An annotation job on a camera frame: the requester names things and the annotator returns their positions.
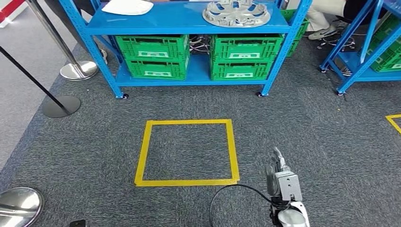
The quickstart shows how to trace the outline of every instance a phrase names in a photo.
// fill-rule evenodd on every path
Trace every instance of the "stanchion post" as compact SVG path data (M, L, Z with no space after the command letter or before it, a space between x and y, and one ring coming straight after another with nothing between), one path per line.
M60 118L75 113L81 107L81 101L73 96L54 97L39 81L37 81L21 64L17 62L2 46L0 52L10 60L21 72L35 83L52 101L43 105L43 114L51 118Z
M54 39L57 43L61 51L70 61L69 64L65 65L61 70L60 74L67 80L71 81L78 81L78 80L85 80L89 79L94 76L98 68L96 64L92 61L77 61L74 58L74 55L69 50L68 46L65 44L64 40L57 32L56 28L54 27L53 23L47 17L45 12L43 11L42 7L39 5L37 0L26 0L31 10L35 13L38 17L39 21L42 25L46 28L49 32L50 36Z

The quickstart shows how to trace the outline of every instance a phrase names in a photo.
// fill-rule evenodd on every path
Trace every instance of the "blue metal shelf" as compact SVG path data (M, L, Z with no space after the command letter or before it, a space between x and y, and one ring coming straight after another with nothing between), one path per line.
M356 72L359 65L359 56L357 52L341 52L339 58L344 62L351 72ZM376 72L370 67L360 75L355 82L369 82L369 81L392 81L401 80L401 72Z
M266 80L232 80L213 81L209 76L209 56L206 54L191 55L186 80L137 79L132 78L126 64L121 64L117 72L116 84L129 86L194 86L194 85L246 85L265 84Z
M401 71L375 72L372 68L370 68L372 63L376 61L377 58L379 58L382 53L386 51L396 39L398 39L398 37L400 37L401 23L384 40L382 40L378 47L376 47L369 55L366 54L379 18L379 12L382 7L385 7L389 10L389 12L400 16L399 12L384 3L384 0L367 0L367 3L361 9L357 17L342 34L342 37L338 40L337 45L332 49L330 54L320 65L322 71L326 71L330 65L342 80L342 83L337 87L339 94L346 93L346 90L355 82L401 80ZM343 45L352 36L352 34L356 31L358 26L370 12L373 12L372 19L360 54L357 52L340 52ZM344 76L340 69L336 66L334 59L337 57L341 59L352 72L351 76Z
M394 14L394 15L398 16L399 18L401 18L401 9L396 10L396 9L390 7L390 5L389 5L387 0L384 0L383 7L386 10L388 10L389 12L391 12L392 14Z
M264 3L271 15L265 25L253 28L226 28L214 26L202 17L202 11L207 2L155 2L154 7L140 16L124 16L106 13L101 10L100 0L91 0L95 14L89 23L84 21L74 5L74 0L58 0L66 11L85 43L92 58L97 63L105 80L116 98L124 97L121 87L125 86L185 86L185 85L247 85L261 84L262 96L267 96L273 82L279 73L281 65L294 41L294 38L306 16L312 0L300 0L298 10L289 23L282 16L279 8L282 0ZM286 33L280 52L278 53L266 80L211 81L209 79L208 56L191 57L187 79L171 81L160 79L133 79L123 62L122 55L113 35L156 35L156 34L240 34L240 33ZM109 35L109 42L102 35ZM97 44L96 36L117 56L120 64L116 76L103 61Z
M101 7L87 26L91 35L152 35L152 34L228 34L228 33L287 33L290 26L274 2L270 21L255 28L214 26L202 17L207 2L154 2L152 10L140 16L106 13Z

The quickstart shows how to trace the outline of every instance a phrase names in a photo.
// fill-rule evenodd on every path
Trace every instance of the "green plastic crate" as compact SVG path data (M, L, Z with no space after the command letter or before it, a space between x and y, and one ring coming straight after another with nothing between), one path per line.
M211 80L263 80L273 61L253 63L221 63L210 61Z
M292 16L295 14L296 9L282 9L281 14L283 15L284 19L289 22ZM309 20L304 19L304 21L301 24L301 27L298 30L298 33L296 34L294 40L300 40L302 39L302 36L304 35L306 29L308 28Z
M380 40L372 37L367 55L370 55L380 42ZM388 48L370 67L376 72L401 71L401 45L398 45L398 48L395 50Z
M115 38L127 60L183 61L189 52L188 35L117 35Z
M293 43L292 43L292 45L291 45L291 47L289 48L289 51L288 51L288 53L287 53L287 57L291 57L292 56L292 54L295 52L295 50L296 50L296 47L298 46L298 43L299 43L299 40L295 40Z
M283 15L284 19L289 22L289 20L292 18L292 16L295 14L296 9L282 9L281 14ZM296 34L294 41L288 51L287 57L291 57L292 54L295 52L296 47L298 46L299 40L302 39L302 36L304 35L306 29L308 28L309 25L309 20L304 19L304 21L301 24L301 27L298 30L298 33Z
M389 36L394 28L401 22L401 20L391 14L377 29L373 38L379 41L383 41ZM401 36L389 47L394 52L399 52L401 47Z
M212 35L210 56L218 62L266 62L276 58L281 34Z
M190 55L183 62L126 60L133 78L185 80Z

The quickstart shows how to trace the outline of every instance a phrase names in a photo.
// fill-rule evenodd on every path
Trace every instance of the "yellow tape square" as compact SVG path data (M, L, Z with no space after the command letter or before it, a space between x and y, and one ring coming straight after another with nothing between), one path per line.
M146 158L150 135L153 125L172 125L172 124L225 124L228 141L228 156L230 161L231 178L230 179L208 179L208 180L143 180L145 172ZM145 132L143 133L142 147L139 153L138 167L135 174L134 183L136 186L210 186L210 185L229 185L236 184L239 181L239 170L237 155L235 152L234 131L231 119L213 119L213 120L171 120L171 121L147 121Z
M396 115L389 115L386 116L387 120L390 122L392 126L401 134L401 128L397 123L393 120L394 118L401 118L401 114L396 114Z

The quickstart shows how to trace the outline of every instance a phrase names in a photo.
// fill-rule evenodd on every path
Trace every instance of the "white floor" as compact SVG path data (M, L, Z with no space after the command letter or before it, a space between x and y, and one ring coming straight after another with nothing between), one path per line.
M72 49L75 39L43 0L48 17ZM12 24L0 28L0 45L38 81L49 88L66 58L40 21L27 8ZM24 74L0 54L0 170L44 98Z

